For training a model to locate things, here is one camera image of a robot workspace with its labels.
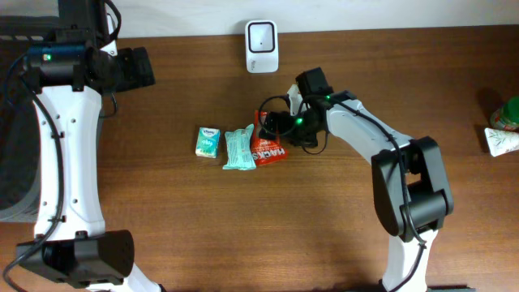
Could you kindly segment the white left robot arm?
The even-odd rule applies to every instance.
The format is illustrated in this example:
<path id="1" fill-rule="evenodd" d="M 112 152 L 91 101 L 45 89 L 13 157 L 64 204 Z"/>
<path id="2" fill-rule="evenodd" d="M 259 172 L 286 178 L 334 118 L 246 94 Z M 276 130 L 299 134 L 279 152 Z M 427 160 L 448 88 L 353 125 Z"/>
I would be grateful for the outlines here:
<path id="1" fill-rule="evenodd" d="M 122 17 L 111 1 L 61 1 L 59 21 L 20 57 L 36 108 L 41 190 L 34 237 L 13 265 L 90 291 L 159 291 L 135 263 L 128 230 L 108 231 L 97 186 L 102 98 L 154 84 L 144 48 L 116 45 Z"/>

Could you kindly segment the red candy bag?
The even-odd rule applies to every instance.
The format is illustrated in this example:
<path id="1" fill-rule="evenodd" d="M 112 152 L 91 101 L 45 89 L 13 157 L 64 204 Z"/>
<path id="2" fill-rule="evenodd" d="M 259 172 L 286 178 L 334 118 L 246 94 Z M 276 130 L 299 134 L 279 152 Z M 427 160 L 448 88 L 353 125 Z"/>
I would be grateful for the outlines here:
<path id="1" fill-rule="evenodd" d="M 259 120 L 263 122 L 266 116 L 266 112 L 259 113 L 257 110 L 255 111 L 255 129 L 251 138 L 251 154 L 257 166 L 272 164 L 285 160 L 288 157 L 288 152 L 281 145 L 279 138 L 275 140 L 260 138 L 262 128 L 259 124 Z"/>

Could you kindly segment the teal wet wipes pack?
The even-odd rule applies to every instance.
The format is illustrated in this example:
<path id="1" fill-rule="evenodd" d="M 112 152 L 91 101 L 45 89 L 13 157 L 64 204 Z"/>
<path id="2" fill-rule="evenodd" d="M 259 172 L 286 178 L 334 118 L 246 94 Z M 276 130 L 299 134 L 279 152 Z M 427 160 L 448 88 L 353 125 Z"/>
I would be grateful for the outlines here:
<path id="1" fill-rule="evenodd" d="M 227 163 L 223 170 L 254 170 L 256 164 L 251 153 L 251 137 L 255 127 L 253 124 L 236 131 L 225 133 Z"/>

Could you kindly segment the white cream tube gold cap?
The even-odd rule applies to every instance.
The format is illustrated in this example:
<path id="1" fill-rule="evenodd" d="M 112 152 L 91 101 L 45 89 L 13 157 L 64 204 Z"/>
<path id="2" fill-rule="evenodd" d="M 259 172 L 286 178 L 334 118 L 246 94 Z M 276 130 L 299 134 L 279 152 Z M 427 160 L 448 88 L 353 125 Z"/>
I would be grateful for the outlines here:
<path id="1" fill-rule="evenodd" d="M 517 132 L 486 128 L 484 134 L 490 154 L 493 157 L 518 150 L 519 138 Z"/>

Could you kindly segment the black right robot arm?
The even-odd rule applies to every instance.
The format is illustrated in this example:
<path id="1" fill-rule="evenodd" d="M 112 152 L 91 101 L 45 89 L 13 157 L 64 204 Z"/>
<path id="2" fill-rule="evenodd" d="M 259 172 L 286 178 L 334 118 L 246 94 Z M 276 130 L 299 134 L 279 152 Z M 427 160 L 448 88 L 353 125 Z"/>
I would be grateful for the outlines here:
<path id="1" fill-rule="evenodd" d="M 321 68 L 304 71 L 281 99 L 284 112 L 259 121 L 263 139 L 284 138 L 311 154 L 317 135 L 345 141 L 371 166 L 373 200 L 389 235 L 382 291 L 427 291 L 430 249 L 453 196 L 439 145 L 404 135 L 371 114 L 350 91 L 336 92 Z"/>

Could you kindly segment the green lid jar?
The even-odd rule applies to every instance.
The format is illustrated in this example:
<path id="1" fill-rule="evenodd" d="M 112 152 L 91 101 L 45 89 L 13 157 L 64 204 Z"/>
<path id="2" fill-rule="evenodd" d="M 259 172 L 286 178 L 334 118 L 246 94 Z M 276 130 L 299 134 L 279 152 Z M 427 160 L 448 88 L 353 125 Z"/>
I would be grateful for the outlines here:
<path id="1" fill-rule="evenodd" d="M 492 128 L 503 131 L 518 129 L 518 97 L 512 97 L 497 109 L 490 117 Z"/>

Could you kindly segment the small teal tissue pack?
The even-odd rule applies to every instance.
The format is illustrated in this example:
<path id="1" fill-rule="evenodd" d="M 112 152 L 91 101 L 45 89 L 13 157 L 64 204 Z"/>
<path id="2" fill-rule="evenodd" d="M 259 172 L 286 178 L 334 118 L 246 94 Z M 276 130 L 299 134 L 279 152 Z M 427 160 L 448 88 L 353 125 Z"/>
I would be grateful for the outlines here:
<path id="1" fill-rule="evenodd" d="M 195 146 L 197 157 L 216 158 L 221 131 L 216 128 L 201 127 Z"/>

